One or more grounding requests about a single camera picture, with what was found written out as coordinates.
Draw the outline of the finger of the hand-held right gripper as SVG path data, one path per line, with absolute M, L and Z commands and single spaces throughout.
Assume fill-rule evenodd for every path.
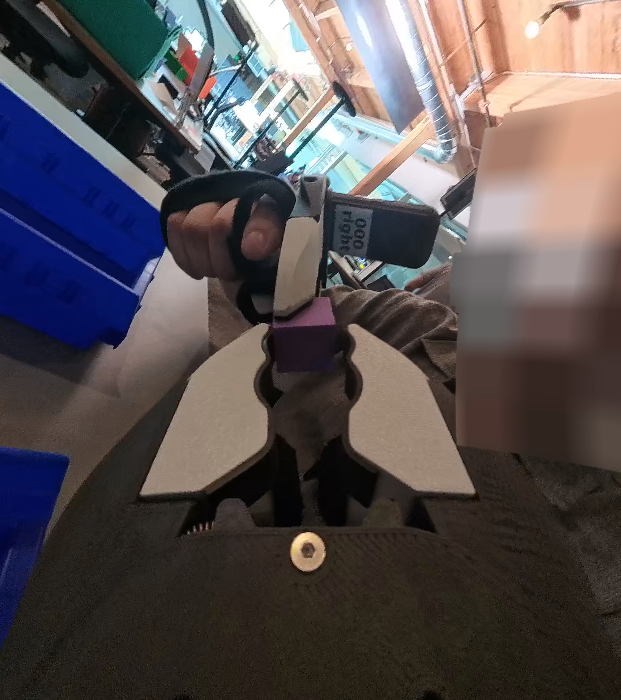
M 273 317 L 290 319 L 316 296 L 323 253 L 323 229 L 312 217 L 286 224 L 273 294 Z

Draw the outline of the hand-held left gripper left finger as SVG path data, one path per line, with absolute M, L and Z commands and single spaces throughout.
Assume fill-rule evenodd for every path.
M 144 478 L 141 499 L 213 495 L 270 452 L 270 335 L 271 326 L 259 324 L 194 371 Z

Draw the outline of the person's right hand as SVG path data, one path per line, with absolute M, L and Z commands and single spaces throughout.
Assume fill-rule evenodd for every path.
M 240 275 L 227 246 L 238 199 L 211 202 L 180 211 L 167 219 L 167 246 L 179 268 L 194 279 L 236 282 Z M 253 205 L 243 231 L 241 252 L 258 261 L 278 252 L 286 221 L 273 200 L 262 197 Z

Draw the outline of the wooden table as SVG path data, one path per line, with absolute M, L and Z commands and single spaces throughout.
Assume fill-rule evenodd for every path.
M 161 88 L 161 84 L 154 83 L 154 74 L 156 68 L 159 67 L 160 60 L 152 66 L 149 73 L 135 81 L 92 39 L 70 13 L 59 4 L 59 1 L 44 1 L 44 4 L 94 59 L 97 70 L 106 76 L 110 83 L 118 85 L 132 102 L 140 104 L 148 113 L 150 121 L 157 123 L 162 129 L 169 132 L 183 148 L 192 153 L 198 153 L 201 150 L 203 144 L 202 123 L 196 122 L 191 117 L 186 117 L 179 125 L 178 116 L 172 112 L 172 109 L 166 107 L 165 103 L 154 92 L 154 87 Z

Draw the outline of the purple wooden cube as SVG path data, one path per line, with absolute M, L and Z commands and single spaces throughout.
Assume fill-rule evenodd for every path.
M 338 327 L 332 301 L 319 296 L 287 319 L 272 323 L 275 363 L 282 373 L 333 371 Z

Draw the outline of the black floor lamp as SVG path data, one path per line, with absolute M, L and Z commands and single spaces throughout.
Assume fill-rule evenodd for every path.
M 352 100 L 348 90 L 341 85 L 338 81 L 333 81 L 332 92 L 335 97 L 335 103 L 332 107 L 328 108 L 323 114 L 322 118 L 313 126 L 313 128 L 304 135 L 293 151 L 287 153 L 284 152 L 286 158 L 292 162 L 296 159 L 298 155 L 309 145 L 315 137 L 319 134 L 321 129 L 331 121 L 337 114 L 342 114 L 347 118 L 355 118 L 357 116 L 356 107 L 354 101 Z

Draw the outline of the green mat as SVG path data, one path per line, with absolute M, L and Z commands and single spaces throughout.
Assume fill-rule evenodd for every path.
M 59 1 L 133 80 L 164 57 L 177 32 L 149 1 Z

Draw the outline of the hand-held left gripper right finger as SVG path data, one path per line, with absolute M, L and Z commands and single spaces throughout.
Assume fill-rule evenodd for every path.
M 406 356 L 350 324 L 350 391 L 342 436 L 358 465 L 354 498 L 475 498 L 476 489 L 428 378 Z

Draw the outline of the silver ventilation duct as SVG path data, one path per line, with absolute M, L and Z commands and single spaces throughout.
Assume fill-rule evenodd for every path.
M 406 25 L 406 48 L 404 52 L 413 80 L 427 114 L 432 121 L 437 137 L 433 160 L 440 164 L 450 163 L 457 153 L 457 141 L 452 131 L 448 114 L 437 88 L 435 77 L 429 67 L 419 30 L 413 19 L 408 1 L 398 1 Z

